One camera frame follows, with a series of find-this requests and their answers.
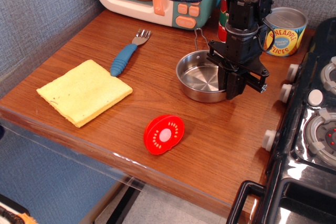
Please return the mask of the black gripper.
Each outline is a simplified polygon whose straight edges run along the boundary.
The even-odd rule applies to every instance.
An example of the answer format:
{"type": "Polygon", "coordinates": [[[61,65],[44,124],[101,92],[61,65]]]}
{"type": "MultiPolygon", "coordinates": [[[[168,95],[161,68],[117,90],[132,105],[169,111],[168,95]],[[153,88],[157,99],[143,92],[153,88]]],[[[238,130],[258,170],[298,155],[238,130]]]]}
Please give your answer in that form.
{"type": "Polygon", "coordinates": [[[266,91],[269,71],[261,63],[267,35],[267,23],[252,29],[240,30],[226,24],[226,41],[211,40],[207,59],[218,66],[218,89],[226,90],[226,99],[232,100],[250,86],[259,93],[266,91]]]}

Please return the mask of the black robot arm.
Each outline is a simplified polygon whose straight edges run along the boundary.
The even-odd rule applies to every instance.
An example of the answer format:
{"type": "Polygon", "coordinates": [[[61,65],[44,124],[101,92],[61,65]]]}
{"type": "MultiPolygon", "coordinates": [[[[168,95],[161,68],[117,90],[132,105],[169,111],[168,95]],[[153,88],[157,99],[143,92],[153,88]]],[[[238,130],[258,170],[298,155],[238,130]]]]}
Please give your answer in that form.
{"type": "Polygon", "coordinates": [[[218,88],[231,100],[246,86],[259,93],[266,90],[269,71],[260,56],[272,48],[265,47],[265,40],[271,29],[266,17],[272,12],[273,0],[226,0],[226,4],[226,40],[211,40],[207,58],[218,66],[218,88]]]}

